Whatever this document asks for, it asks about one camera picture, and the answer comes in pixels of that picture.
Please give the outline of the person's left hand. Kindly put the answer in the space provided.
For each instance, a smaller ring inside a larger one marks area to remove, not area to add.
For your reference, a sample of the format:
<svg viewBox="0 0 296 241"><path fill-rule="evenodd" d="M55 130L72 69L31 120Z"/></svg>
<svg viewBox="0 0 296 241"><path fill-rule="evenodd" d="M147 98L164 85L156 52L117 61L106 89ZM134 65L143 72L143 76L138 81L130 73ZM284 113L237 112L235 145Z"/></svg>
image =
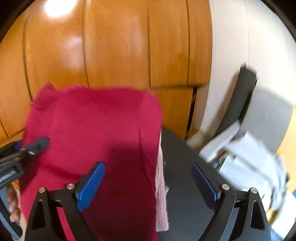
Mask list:
<svg viewBox="0 0 296 241"><path fill-rule="evenodd" d="M19 222L21 219L21 210L19 209L19 198L13 185L7 186L6 197L9 202L10 221Z"/></svg>

